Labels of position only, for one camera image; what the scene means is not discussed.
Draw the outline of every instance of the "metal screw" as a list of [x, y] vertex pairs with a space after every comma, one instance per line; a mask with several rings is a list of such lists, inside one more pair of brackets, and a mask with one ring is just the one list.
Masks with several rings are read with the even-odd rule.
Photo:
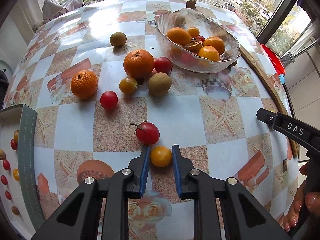
[[238, 180], [236, 178], [229, 178], [228, 179], [228, 183], [231, 185], [235, 185], [237, 184]]
[[197, 175], [200, 174], [200, 171], [197, 170], [197, 169], [192, 169], [192, 170], [190, 171], [190, 174], [193, 175], [193, 176], [197, 176]]
[[129, 175], [129, 174], [131, 174], [131, 170], [128, 169], [128, 168], [123, 169], [123, 170], [122, 170], [122, 174], [123, 174], [123, 175]]
[[87, 177], [87, 178], [84, 180], [84, 182], [85, 182], [86, 184], [91, 184], [91, 183], [94, 182], [94, 178], [93, 178], [93, 177]]

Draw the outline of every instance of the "checkered pattern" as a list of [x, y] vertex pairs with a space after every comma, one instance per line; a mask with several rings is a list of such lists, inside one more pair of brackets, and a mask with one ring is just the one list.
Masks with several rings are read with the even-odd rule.
[[[205, 3], [197, 6], [263, 64], [287, 105], [271, 62], [239, 17]], [[154, 57], [163, 55], [155, 27], [148, 23], [161, 13], [183, 7], [183, 0], [103, 1], [47, 23], [30, 42], [14, 73], [5, 107], [26, 103], [38, 112], [34, 160], [36, 177], [42, 173], [49, 184], [49, 193], [40, 192], [46, 218], [85, 176], [79, 171], [81, 164], [100, 160], [104, 168], [94, 164], [92, 169], [111, 176], [139, 156], [141, 145], [128, 124], [144, 119], [155, 124], [161, 134], [153, 147], [179, 144], [182, 155], [210, 176], [237, 177], [274, 218], [288, 211], [297, 188], [297, 160], [292, 158], [287, 138], [256, 119], [261, 107], [277, 109], [242, 58], [236, 66], [210, 75], [174, 66], [172, 87], [163, 98], [151, 96], [146, 83], [132, 98], [120, 92], [118, 84], [126, 77], [123, 59], [128, 52], [146, 49]], [[128, 37], [123, 48], [109, 43], [117, 31]], [[97, 93], [86, 101], [70, 90], [71, 78], [79, 69], [90, 69], [99, 78]], [[119, 97], [118, 109], [112, 113], [105, 113], [99, 102], [106, 90]], [[178, 198], [172, 167], [150, 169], [143, 201], [158, 213], [152, 221], [137, 221], [134, 208], [139, 203], [130, 203], [133, 239], [193, 238], [193, 201]], [[141, 212], [150, 210], [141, 208]]]

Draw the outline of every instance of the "red funnel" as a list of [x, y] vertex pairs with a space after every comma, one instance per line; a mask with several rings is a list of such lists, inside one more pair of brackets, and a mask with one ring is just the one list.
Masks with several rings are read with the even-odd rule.
[[264, 49], [264, 51], [267, 53], [269, 59], [271, 60], [273, 67], [277, 71], [278, 75], [285, 74], [285, 69], [281, 63], [281, 61], [278, 59], [276, 54], [273, 53], [271, 49], [269, 49], [266, 45], [261, 44], [261, 47]]

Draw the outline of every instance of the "human hand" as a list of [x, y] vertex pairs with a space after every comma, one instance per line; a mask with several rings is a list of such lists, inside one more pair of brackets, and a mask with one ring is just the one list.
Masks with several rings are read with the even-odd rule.
[[[307, 175], [308, 163], [304, 164], [300, 168], [300, 173], [302, 175]], [[289, 208], [287, 215], [283, 221], [283, 227], [286, 232], [290, 230], [291, 227], [295, 227], [299, 218], [299, 211], [303, 205], [303, 201], [306, 203], [306, 207], [317, 217], [320, 217], [320, 192], [309, 192], [303, 198], [303, 189], [305, 187], [306, 181], [304, 181], [298, 188], [297, 193], [294, 196], [293, 202]]]

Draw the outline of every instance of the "yellow cherry tomato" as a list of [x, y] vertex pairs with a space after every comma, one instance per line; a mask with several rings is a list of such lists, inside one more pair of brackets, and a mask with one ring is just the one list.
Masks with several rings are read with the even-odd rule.
[[14, 177], [14, 179], [15, 179], [16, 181], [20, 181], [18, 169], [14, 169], [14, 170], [12, 171], [12, 175], [13, 175], [13, 177]]
[[119, 89], [124, 94], [133, 94], [138, 87], [137, 81], [132, 77], [126, 77], [119, 83]]
[[15, 143], [18, 143], [19, 130], [16, 130], [13, 134], [13, 139]]
[[190, 27], [187, 32], [190, 34], [191, 38], [194, 38], [196, 36], [199, 36], [200, 31], [196, 27]]
[[165, 167], [171, 163], [171, 151], [165, 146], [158, 146], [151, 151], [150, 160], [154, 166]]

